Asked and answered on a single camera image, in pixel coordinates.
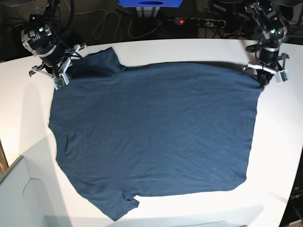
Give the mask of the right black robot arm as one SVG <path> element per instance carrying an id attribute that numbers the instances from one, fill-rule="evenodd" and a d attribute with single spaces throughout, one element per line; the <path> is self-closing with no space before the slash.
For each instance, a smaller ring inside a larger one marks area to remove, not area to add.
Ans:
<path id="1" fill-rule="evenodd" d="M 29 76 L 41 73 L 49 76 L 58 90 L 69 84 L 71 76 L 67 72 L 75 58 L 82 59 L 79 51 L 86 44 L 68 45 L 64 39 L 69 35 L 69 27 L 75 14 L 74 1 L 70 1 L 70 15 L 65 27 L 56 18 L 60 16 L 59 0 L 35 0 L 30 19 L 21 31 L 21 42 L 34 57 L 42 63 L 33 66 Z"/>

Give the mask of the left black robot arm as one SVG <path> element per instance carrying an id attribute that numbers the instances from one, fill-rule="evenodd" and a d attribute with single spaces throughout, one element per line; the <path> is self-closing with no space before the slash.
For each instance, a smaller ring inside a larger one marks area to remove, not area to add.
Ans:
<path id="1" fill-rule="evenodd" d="M 243 71 L 253 69 L 257 73 L 259 84 L 264 87 L 275 78 L 277 83 L 288 80 L 285 69 L 287 53 L 279 53 L 282 41 L 286 38 L 287 27 L 274 11 L 269 0 L 249 0 L 245 10 L 252 15 L 261 30 L 257 44 L 246 47 L 246 51 L 253 53 L 255 59 L 243 67 Z"/>

